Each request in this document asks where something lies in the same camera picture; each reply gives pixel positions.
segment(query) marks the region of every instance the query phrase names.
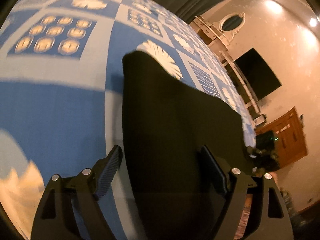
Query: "recessed light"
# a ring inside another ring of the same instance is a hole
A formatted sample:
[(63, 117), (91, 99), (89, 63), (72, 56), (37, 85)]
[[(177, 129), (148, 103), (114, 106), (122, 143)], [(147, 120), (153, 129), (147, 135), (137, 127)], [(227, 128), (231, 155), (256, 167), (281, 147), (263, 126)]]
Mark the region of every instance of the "recessed light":
[(309, 24), (310, 24), (311, 27), (316, 27), (316, 25), (317, 25), (317, 20), (311, 18)]

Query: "wall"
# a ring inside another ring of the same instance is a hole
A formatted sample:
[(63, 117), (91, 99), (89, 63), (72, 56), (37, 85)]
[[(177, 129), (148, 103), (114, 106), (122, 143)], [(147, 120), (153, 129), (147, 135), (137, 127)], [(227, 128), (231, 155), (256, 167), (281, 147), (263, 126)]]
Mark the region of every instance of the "wall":
[(308, 156), (277, 172), (279, 185), (302, 210), (320, 198), (320, 43), (296, 16), (272, 0), (230, 0), (203, 17), (214, 22), (233, 12), (244, 12), (246, 23), (231, 42), (230, 55), (237, 59), (255, 48), (282, 83), (260, 101), (268, 122), (294, 106), (304, 114)]

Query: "silver screw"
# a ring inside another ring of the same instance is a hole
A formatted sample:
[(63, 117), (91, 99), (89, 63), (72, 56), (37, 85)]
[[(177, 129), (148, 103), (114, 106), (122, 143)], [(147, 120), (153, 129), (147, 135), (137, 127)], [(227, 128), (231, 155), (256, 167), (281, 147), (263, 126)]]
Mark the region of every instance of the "silver screw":
[(265, 173), (265, 174), (264, 174), (264, 177), (265, 177), (266, 179), (271, 179), (271, 178), (272, 178), (272, 176), (271, 176), (270, 173)]
[(83, 175), (89, 175), (91, 173), (91, 170), (90, 169), (84, 169), (83, 171), (82, 171), (82, 174)]
[(236, 174), (236, 175), (239, 175), (241, 173), (241, 171), (238, 168), (233, 168), (232, 169), (232, 173)]
[(56, 180), (59, 179), (59, 175), (58, 175), (58, 174), (54, 174), (54, 175), (51, 177), (51, 179), (52, 179), (53, 181), (56, 181)]

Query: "blue and white bedding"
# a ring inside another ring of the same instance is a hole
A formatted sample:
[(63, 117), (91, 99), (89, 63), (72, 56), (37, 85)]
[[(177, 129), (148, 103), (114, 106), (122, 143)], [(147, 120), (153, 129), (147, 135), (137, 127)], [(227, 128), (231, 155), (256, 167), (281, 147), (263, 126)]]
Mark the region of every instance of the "blue and white bedding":
[[(74, 176), (122, 139), (122, 58), (143, 50), (181, 82), (251, 118), (225, 69), (185, 22), (151, 0), (19, 0), (0, 30), (0, 178), (28, 160), (44, 183)], [(117, 239), (141, 239), (125, 160), (100, 207)]]

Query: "wooden cabinet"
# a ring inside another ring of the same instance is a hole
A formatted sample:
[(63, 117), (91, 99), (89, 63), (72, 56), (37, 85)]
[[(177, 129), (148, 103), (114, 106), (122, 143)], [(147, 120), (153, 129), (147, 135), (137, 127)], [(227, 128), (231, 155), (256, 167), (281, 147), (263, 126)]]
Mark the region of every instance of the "wooden cabinet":
[(281, 168), (307, 156), (308, 153), (302, 125), (295, 108), (277, 120), (257, 128), (255, 132), (258, 135), (270, 130), (272, 130), (278, 138), (275, 140), (275, 145)]

